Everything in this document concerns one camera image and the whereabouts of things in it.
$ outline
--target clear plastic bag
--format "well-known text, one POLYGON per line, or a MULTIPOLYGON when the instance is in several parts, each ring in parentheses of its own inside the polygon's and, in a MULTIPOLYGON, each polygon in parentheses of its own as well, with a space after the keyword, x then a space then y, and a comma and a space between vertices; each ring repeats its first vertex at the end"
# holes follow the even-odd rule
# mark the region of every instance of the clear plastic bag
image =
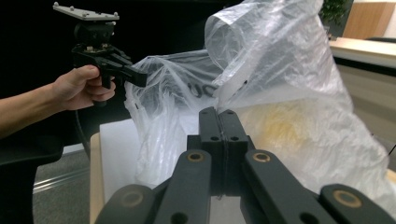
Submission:
POLYGON ((207 51, 149 56, 135 68, 148 73, 145 88, 125 84, 125 106, 141 144, 136 179, 155 187, 169 178, 187 135, 198 134, 198 113, 214 106, 212 81, 220 74, 207 51))
POLYGON ((353 104, 318 17, 322 1, 244 1, 206 22, 223 69, 217 109, 234 110, 256 148, 274 152, 308 189, 358 189, 396 218, 389 158, 353 104))

